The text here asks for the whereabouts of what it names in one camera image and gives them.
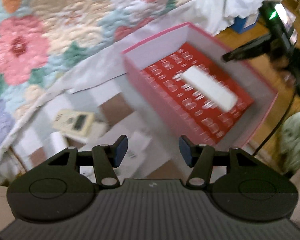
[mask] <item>pink box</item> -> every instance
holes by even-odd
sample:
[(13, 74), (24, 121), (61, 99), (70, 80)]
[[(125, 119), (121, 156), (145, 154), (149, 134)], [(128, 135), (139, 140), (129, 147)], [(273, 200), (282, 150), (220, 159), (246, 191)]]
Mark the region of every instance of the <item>pink box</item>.
[(275, 102), (277, 91), (249, 63), (245, 61), (223, 62), (221, 56), (229, 52), (230, 49), (192, 23), (183, 23), (169, 28), (123, 51), (130, 82), (151, 104), (176, 136), (186, 135), (194, 143), (202, 143), (199, 135), (159, 94), (160, 91), (156, 86), (147, 82), (140, 73), (144, 68), (178, 50), (185, 42), (190, 43), (213, 60), (254, 99), (254, 103), (246, 110), (240, 120), (215, 146), (216, 149), (222, 151), (228, 150), (229, 147), (243, 147), (266, 118)]

